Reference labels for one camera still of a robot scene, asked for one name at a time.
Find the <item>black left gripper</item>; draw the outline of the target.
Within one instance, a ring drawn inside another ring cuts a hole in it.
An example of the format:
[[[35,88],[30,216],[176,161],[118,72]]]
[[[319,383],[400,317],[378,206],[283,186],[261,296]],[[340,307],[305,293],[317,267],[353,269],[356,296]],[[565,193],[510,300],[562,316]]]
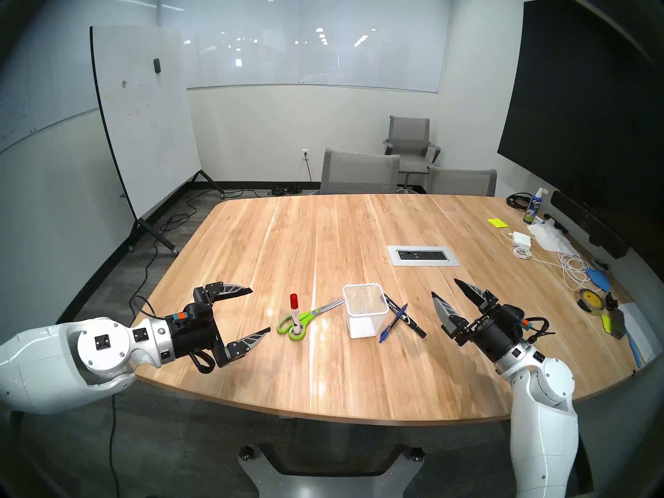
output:
[[[216,303],[252,293],[249,287],[218,281],[196,287],[193,299],[195,303]],[[230,363],[229,358],[245,357],[270,331],[267,327],[224,346],[214,320],[169,318],[173,358],[189,357],[197,369],[221,368]]]

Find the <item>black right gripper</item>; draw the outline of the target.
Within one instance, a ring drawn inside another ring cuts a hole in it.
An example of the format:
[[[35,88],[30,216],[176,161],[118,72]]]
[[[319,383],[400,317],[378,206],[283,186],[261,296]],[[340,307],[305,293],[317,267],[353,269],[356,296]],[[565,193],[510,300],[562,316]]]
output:
[[[498,361],[523,340],[523,310],[512,305],[497,305],[498,299],[490,291],[457,278],[454,281],[478,309],[488,310],[469,325],[447,301],[431,292],[441,328],[459,346],[471,341],[490,361]]]

